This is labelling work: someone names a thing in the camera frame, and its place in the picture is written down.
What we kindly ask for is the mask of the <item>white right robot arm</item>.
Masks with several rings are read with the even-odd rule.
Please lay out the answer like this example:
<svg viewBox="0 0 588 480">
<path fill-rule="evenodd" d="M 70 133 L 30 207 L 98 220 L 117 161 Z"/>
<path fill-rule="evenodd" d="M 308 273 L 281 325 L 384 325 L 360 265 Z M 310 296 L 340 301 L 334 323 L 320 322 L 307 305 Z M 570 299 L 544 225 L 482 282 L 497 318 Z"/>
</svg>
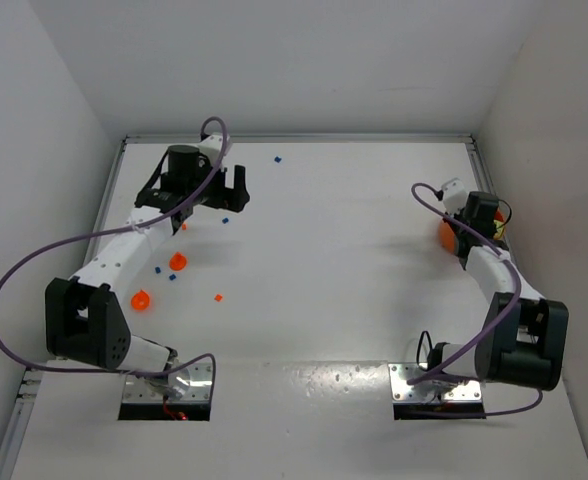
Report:
<svg viewBox="0 0 588 480">
<path fill-rule="evenodd" d="M 443 203 L 443 246 L 456 256 L 488 301 L 482 330 L 466 345 L 441 342 L 430 348 L 433 375 L 553 390 L 560 381 L 569 310 L 545 298 L 514 265 L 498 235 L 501 200 L 467 192 L 455 179 L 436 197 Z"/>
</svg>

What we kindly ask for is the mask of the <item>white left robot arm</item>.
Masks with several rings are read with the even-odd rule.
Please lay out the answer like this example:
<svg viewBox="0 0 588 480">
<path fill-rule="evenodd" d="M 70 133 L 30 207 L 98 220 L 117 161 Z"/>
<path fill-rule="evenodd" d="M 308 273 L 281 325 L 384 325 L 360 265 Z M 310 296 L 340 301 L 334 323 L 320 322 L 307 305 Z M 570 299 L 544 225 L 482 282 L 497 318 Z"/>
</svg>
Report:
<svg viewBox="0 0 588 480">
<path fill-rule="evenodd" d="M 52 355 L 109 371 L 164 374 L 170 369 L 175 351 L 132 334 L 123 306 L 138 272 L 194 207 L 239 213 L 249 202 L 243 166 L 235 166 L 233 185 L 225 184 L 222 158 L 228 148 L 221 135 L 169 146 L 138 192 L 123 231 L 70 278 L 49 283 L 45 323 Z"/>
</svg>

